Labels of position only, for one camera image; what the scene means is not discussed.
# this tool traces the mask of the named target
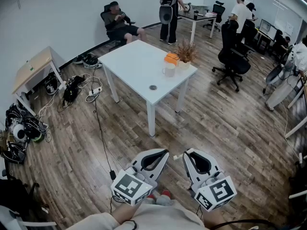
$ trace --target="dried plant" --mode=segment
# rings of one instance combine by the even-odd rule
[[[178,44],[175,53],[179,59],[184,63],[192,61],[197,55],[196,46],[194,43],[189,43],[187,40],[183,40]]]

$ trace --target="potted plant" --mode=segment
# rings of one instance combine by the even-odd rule
[[[186,40],[183,40],[180,44],[178,44],[176,48],[176,54],[179,57],[178,67],[181,69],[188,69],[190,63],[193,59],[195,59],[197,55],[196,46],[194,43],[189,43]]]

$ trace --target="shorts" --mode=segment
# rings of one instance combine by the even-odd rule
[[[115,29],[112,32],[109,32],[108,36],[112,40],[122,40],[122,39],[124,39],[124,37],[127,33],[130,33],[133,36],[137,36],[138,35],[138,33],[137,33],[138,29],[139,28],[137,26],[126,25],[126,26],[123,26],[121,28]]]

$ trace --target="computer monitor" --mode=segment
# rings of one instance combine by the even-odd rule
[[[261,20],[259,31],[266,34],[271,40],[274,40],[277,29],[265,20]]]

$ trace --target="white mug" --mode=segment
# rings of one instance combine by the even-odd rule
[[[175,75],[175,65],[167,63],[165,68],[162,69],[163,74],[167,76],[168,78],[171,78]]]

